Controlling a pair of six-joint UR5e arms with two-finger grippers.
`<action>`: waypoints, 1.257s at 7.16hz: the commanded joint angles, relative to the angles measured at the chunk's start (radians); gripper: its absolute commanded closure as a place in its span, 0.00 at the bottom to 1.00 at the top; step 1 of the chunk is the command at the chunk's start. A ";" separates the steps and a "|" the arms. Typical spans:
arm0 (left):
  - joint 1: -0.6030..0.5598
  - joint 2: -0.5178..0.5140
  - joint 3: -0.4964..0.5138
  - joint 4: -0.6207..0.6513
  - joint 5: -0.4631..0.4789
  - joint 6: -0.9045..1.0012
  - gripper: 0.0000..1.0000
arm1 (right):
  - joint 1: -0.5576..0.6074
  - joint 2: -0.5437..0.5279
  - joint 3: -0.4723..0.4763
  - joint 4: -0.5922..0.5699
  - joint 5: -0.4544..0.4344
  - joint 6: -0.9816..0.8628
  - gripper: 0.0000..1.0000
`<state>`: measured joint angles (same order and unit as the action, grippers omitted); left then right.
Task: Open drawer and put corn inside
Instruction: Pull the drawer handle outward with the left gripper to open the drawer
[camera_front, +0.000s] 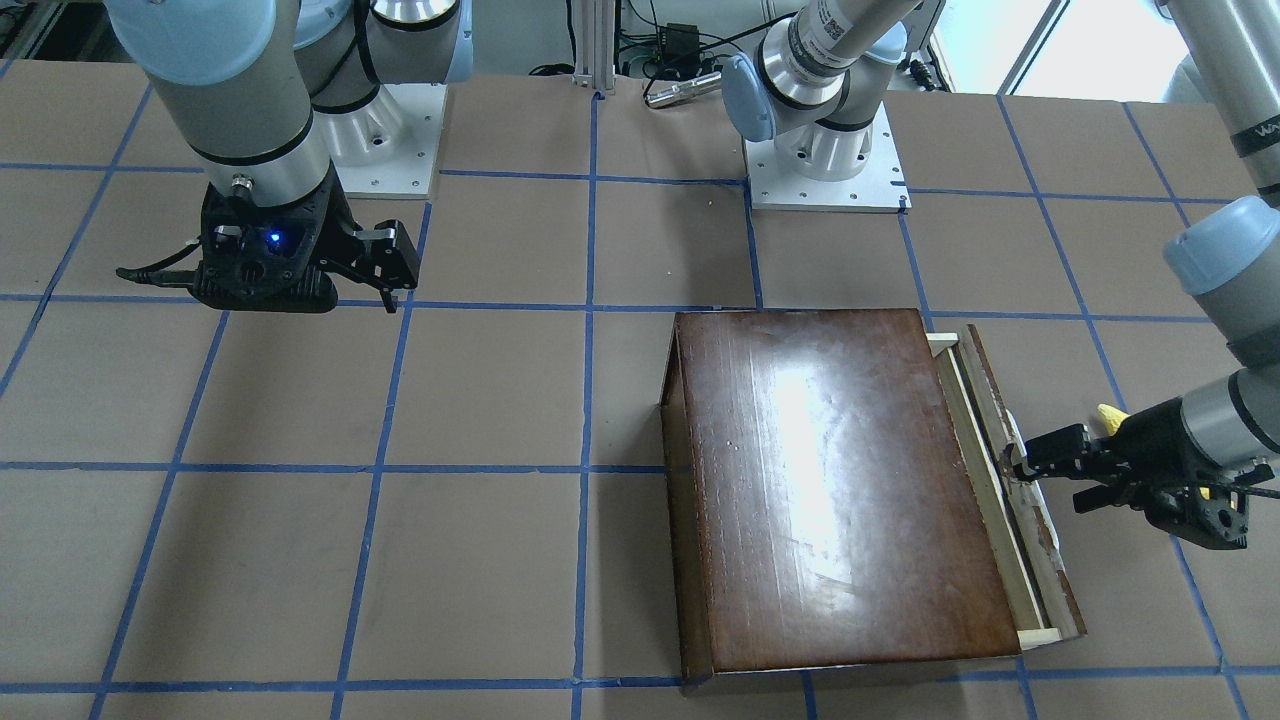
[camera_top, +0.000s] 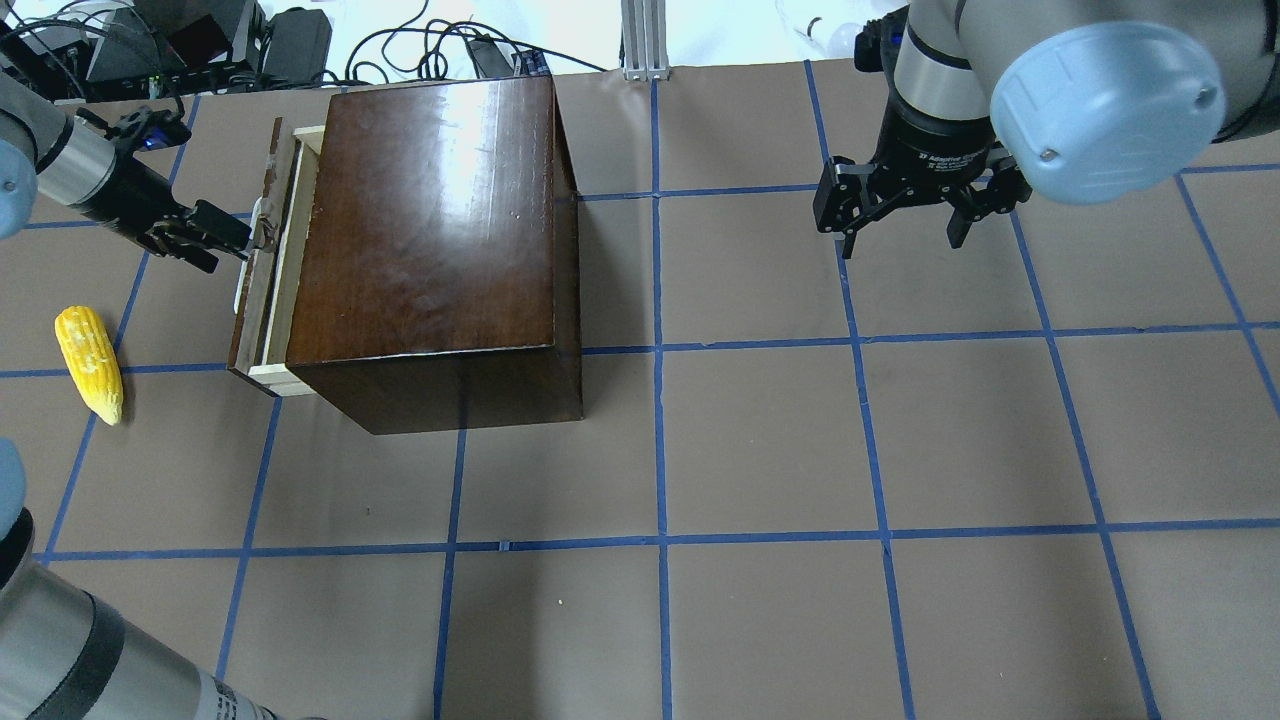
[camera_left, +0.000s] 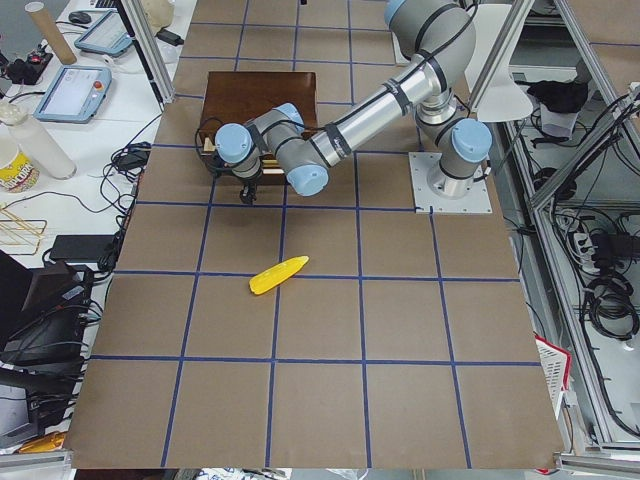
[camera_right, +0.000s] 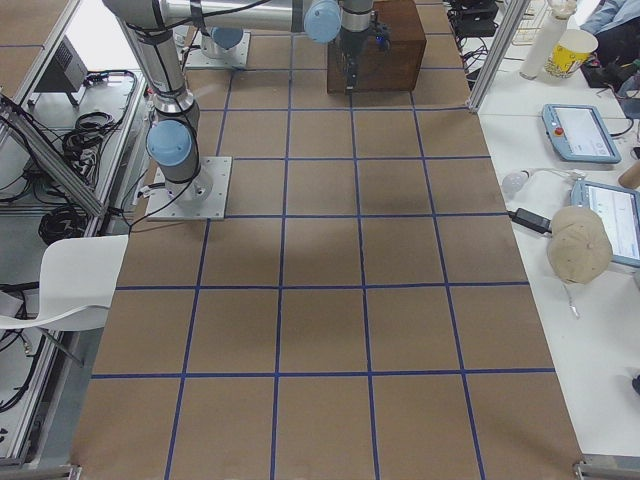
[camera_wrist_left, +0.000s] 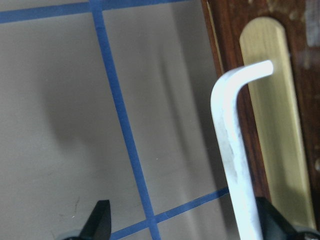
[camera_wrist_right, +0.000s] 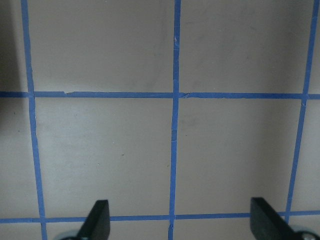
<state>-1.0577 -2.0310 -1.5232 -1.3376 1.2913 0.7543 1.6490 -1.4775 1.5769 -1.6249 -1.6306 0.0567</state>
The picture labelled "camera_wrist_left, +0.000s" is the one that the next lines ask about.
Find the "left gripper black right finger wrist-left view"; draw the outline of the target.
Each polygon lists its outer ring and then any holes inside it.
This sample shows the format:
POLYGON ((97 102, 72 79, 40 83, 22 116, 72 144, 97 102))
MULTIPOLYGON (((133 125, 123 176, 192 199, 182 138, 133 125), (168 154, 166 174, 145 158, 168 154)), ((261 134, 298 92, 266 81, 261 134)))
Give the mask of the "left gripper black right finger wrist-left view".
POLYGON ((319 240, 320 233, 312 229, 297 230, 264 197, 255 198, 264 240, 319 240))

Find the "left gripper black left finger wrist-left view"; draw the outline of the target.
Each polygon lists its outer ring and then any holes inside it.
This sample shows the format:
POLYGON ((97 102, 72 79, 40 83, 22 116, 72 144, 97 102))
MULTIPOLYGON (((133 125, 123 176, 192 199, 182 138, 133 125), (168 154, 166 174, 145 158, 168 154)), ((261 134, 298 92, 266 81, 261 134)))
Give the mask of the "left gripper black left finger wrist-left view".
POLYGON ((65 237, 65 240, 109 240, 111 238, 112 219, 109 200, 99 200, 85 225, 77 236, 65 237))

